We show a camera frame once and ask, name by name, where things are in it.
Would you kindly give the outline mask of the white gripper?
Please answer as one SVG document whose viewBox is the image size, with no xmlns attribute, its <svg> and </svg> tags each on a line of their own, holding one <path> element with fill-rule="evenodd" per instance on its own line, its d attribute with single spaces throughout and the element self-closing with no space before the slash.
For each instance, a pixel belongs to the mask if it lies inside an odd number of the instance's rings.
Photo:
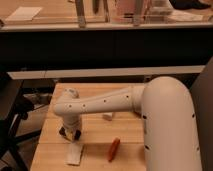
<svg viewBox="0 0 213 171">
<path fill-rule="evenodd" d="M 65 129 L 69 132 L 75 132 L 74 140 L 79 140 L 82 129 L 82 119 L 80 117 L 65 117 L 63 119 L 63 127 L 60 128 L 59 134 L 66 136 Z"/>
</svg>

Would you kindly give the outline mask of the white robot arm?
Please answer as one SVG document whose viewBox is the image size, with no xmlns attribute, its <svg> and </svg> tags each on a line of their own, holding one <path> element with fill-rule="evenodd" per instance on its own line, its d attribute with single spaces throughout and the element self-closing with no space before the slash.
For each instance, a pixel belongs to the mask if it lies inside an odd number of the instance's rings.
<svg viewBox="0 0 213 171">
<path fill-rule="evenodd" d="M 173 77 L 86 98 L 66 89 L 54 105 L 70 131 L 82 114 L 129 111 L 141 114 L 147 171 L 203 171 L 192 96 Z"/>
</svg>

